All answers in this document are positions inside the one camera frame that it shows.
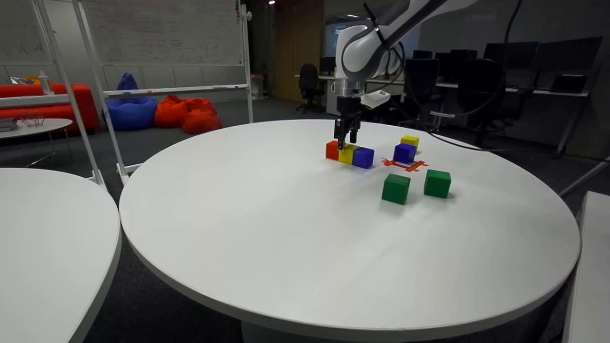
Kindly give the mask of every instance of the toy block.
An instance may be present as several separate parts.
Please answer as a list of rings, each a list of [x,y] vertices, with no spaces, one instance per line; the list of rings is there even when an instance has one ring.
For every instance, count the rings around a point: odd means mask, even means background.
[[[450,194],[452,175],[448,171],[429,169],[425,173],[423,192],[437,197]]]
[[[410,176],[402,176],[397,173],[389,173],[383,180],[381,197],[395,203],[406,203],[408,184],[412,182]]]
[[[339,159],[339,142],[338,140],[328,140],[326,142],[326,157],[328,159]]]
[[[420,136],[414,136],[414,135],[404,135],[400,138],[400,144],[414,144],[416,148],[420,146]]]
[[[374,156],[376,156],[376,150],[374,150],[374,148],[359,146],[359,148],[355,150],[355,165],[368,169],[368,167],[374,165]]]
[[[351,165],[355,161],[355,150],[357,150],[357,144],[345,144],[339,150],[339,161]]]
[[[414,144],[397,144],[395,146],[395,161],[412,163],[416,159],[418,148]]]

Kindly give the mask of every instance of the blue block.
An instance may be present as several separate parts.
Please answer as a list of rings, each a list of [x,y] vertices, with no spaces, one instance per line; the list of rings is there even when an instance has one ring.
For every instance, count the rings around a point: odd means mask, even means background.
[[[376,156],[374,148],[359,146],[355,150],[353,165],[357,165],[357,167],[372,167],[374,165],[374,156]]]
[[[397,144],[395,146],[395,161],[412,163],[416,159],[418,146],[414,144]]]

